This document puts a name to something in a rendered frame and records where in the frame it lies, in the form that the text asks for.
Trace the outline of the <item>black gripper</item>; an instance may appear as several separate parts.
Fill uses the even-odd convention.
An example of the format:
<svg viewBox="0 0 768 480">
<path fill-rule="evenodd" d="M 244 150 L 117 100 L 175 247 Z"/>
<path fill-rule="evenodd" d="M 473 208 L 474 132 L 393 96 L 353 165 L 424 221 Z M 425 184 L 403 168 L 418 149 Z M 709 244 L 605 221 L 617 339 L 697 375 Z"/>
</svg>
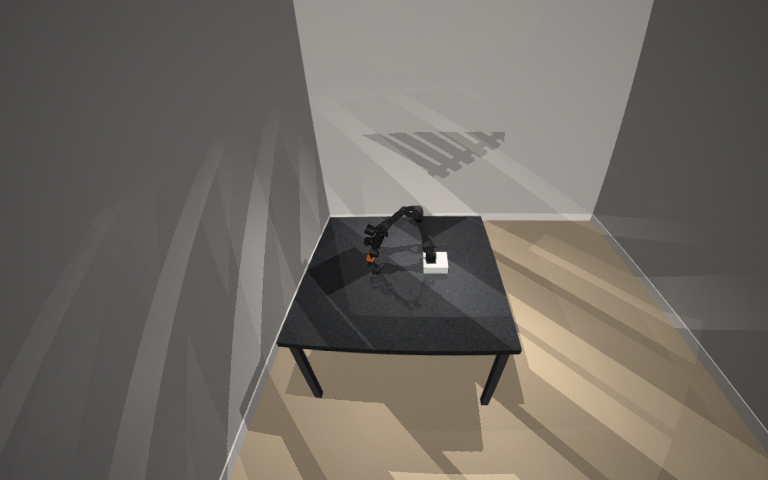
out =
<svg viewBox="0 0 768 480">
<path fill-rule="evenodd" d="M 370 256 L 370 258 L 373 258 L 373 257 L 378 258 L 379 252 L 377 249 L 380 249 L 380 245 L 382 244 L 382 241 L 377 241 L 375 239 L 375 236 L 373 237 L 374 237 L 373 247 L 372 249 L 369 250 L 368 255 Z"/>
</svg>

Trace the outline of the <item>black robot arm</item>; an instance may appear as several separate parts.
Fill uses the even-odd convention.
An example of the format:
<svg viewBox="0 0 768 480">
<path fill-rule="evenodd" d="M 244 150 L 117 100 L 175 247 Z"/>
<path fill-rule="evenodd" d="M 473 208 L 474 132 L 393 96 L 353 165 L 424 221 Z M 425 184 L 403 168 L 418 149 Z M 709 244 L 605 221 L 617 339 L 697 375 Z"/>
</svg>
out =
<svg viewBox="0 0 768 480">
<path fill-rule="evenodd" d="M 409 211 L 412 211 L 412 212 L 409 212 Z M 377 241 L 383 241 L 384 236 L 388 237 L 387 231 L 389 230 L 391 225 L 393 225 L 402 216 L 414 218 L 414 220 L 417 222 L 422 239 L 423 239 L 421 247 L 423 251 L 426 253 L 426 263 L 436 264 L 437 263 L 437 247 L 434 245 L 433 241 L 429 237 L 429 234 L 424 222 L 423 207 L 420 205 L 403 206 L 389 219 L 382 221 L 376 227 L 368 224 L 364 233 L 372 237 L 376 233 L 375 239 Z M 364 238 L 365 246 L 371 245 L 371 247 L 373 247 L 374 237 L 373 238 L 372 237 Z"/>
</svg>

